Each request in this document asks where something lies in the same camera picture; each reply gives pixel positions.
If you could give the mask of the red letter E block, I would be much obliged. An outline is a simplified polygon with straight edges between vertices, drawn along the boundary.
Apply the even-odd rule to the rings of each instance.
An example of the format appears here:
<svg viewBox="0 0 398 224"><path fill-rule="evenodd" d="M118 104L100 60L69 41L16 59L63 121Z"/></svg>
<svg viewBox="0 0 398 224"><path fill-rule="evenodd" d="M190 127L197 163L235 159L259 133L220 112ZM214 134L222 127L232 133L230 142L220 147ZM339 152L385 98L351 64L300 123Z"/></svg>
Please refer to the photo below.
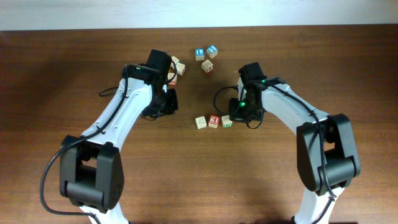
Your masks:
<svg viewBox="0 0 398 224"><path fill-rule="evenodd" d="M211 115L209 120L208 120L208 125L211 128L217 128L220 122L220 117L219 116L215 116L215 115Z"/></svg>

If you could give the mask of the wooden block green side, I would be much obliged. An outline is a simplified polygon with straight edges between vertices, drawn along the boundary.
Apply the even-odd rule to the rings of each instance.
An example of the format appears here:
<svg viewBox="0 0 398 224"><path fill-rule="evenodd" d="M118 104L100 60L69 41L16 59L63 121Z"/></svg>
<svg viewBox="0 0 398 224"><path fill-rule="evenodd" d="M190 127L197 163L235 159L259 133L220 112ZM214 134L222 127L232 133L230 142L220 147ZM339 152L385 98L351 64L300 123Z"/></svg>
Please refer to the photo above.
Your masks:
<svg viewBox="0 0 398 224"><path fill-rule="evenodd" d="M221 122L224 128L229 128L232 127L233 122L230 120L229 115L224 115L221 117Z"/></svg>

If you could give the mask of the wooden block red side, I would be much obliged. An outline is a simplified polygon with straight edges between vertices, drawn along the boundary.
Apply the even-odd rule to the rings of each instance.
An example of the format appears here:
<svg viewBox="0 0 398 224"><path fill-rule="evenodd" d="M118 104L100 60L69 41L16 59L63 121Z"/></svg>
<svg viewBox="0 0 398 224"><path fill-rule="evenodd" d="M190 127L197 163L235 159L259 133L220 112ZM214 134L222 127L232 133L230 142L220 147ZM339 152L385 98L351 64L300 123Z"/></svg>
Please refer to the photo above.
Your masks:
<svg viewBox="0 0 398 224"><path fill-rule="evenodd" d="M205 60L202 64L201 64L201 68L206 72L206 73L210 73L213 71L213 63L210 60Z"/></svg>

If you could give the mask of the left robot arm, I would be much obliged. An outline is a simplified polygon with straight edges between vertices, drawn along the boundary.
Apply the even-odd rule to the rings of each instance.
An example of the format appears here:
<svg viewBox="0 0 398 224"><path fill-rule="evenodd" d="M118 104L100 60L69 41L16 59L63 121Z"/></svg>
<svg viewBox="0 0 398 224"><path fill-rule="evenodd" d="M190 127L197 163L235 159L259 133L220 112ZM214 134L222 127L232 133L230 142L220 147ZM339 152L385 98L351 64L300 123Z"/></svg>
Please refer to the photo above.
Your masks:
<svg viewBox="0 0 398 224"><path fill-rule="evenodd" d="M66 136L60 155L60 194L92 223L127 223L119 204L124 187L121 149L137 118L153 121L178 110L167 86L174 62L151 50L146 63L125 66L106 109L78 137Z"/></svg>

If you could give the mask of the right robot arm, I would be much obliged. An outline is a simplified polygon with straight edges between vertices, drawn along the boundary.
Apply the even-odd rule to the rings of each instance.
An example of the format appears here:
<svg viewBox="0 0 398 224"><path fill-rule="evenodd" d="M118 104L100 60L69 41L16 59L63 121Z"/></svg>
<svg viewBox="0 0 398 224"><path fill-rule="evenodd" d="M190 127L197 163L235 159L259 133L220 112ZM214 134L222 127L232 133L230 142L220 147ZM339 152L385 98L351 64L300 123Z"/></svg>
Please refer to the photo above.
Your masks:
<svg viewBox="0 0 398 224"><path fill-rule="evenodd" d="M297 170L304 193L293 223L328 223L336 200L361 172L349 118L307 103L279 77L267 78L257 62L239 69L238 97L229 101L232 121L262 123L266 112L296 136Z"/></svg>

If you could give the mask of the blue letter L block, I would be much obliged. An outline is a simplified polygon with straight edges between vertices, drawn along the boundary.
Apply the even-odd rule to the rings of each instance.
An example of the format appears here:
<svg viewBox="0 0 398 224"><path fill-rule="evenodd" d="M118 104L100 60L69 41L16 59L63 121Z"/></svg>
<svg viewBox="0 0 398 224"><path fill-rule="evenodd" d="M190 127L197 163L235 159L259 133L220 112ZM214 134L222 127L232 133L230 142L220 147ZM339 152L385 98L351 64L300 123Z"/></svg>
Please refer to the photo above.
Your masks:
<svg viewBox="0 0 398 224"><path fill-rule="evenodd" d="M202 61L205 59L205 50L204 49L195 49L195 60Z"/></svg>

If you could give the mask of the plain wooden picture block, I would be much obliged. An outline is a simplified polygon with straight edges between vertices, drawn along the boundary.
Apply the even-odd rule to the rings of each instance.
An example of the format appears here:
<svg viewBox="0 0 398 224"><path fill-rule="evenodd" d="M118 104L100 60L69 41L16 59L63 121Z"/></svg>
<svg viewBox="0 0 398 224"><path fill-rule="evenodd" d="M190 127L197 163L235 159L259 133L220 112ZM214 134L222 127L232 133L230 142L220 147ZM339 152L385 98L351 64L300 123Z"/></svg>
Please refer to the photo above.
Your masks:
<svg viewBox="0 0 398 224"><path fill-rule="evenodd" d="M182 63L177 63L175 68L177 69L178 75L183 75L185 73L186 66Z"/></svg>

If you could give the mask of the wooden block yellow O side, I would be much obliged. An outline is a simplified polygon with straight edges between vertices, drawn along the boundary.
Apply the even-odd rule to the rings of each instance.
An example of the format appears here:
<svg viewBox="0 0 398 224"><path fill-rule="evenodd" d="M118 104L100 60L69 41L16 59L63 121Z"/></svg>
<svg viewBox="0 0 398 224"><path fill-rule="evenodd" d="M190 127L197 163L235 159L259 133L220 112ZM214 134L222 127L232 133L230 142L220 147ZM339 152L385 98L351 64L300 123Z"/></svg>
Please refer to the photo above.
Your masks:
<svg viewBox="0 0 398 224"><path fill-rule="evenodd" d="M206 118L204 116L195 118L195 123L196 123L197 129L202 129L202 128L207 127Z"/></svg>

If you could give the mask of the wooden block red bottom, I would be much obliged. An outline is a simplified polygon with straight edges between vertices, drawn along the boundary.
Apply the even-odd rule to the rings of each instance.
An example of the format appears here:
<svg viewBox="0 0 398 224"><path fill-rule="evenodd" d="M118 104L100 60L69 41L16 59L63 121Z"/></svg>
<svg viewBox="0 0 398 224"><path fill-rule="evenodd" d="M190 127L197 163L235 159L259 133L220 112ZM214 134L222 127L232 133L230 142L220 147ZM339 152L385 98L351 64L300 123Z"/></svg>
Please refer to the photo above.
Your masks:
<svg viewBox="0 0 398 224"><path fill-rule="evenodd" d="M174 73L168 73L167 80L169 81L169 85L177 84L178 75Z"/></svg>

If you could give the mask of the wooden block blue side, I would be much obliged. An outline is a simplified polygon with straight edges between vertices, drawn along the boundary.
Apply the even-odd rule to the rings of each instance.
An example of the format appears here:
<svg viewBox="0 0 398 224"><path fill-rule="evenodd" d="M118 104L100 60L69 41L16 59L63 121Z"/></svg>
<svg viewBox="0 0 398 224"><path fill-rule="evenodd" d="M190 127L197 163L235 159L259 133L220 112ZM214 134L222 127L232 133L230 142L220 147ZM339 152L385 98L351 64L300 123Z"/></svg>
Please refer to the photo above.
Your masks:
<svg viewBox="0 0 398 224"><path fill-rule="evenodd" d="M172 63L170 64L170 67L171 67L171 69L174 70L175 67L180 63L180 60L175 56L172 56L171 59L172 59Z"/></svg>

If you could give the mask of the blue number 5 block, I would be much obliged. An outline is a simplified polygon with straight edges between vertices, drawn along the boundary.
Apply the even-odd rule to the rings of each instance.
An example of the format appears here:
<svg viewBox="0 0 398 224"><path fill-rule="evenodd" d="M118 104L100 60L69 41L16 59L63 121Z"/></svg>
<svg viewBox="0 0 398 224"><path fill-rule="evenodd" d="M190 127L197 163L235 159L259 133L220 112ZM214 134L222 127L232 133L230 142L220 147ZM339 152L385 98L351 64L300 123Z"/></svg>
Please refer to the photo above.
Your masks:
<svg viewBox="0 0 398 224"><path fill-rule="evenodd" d="M206 49L206 54L209 58L215 58L218 55L218 48L211 45Z"/></svg>

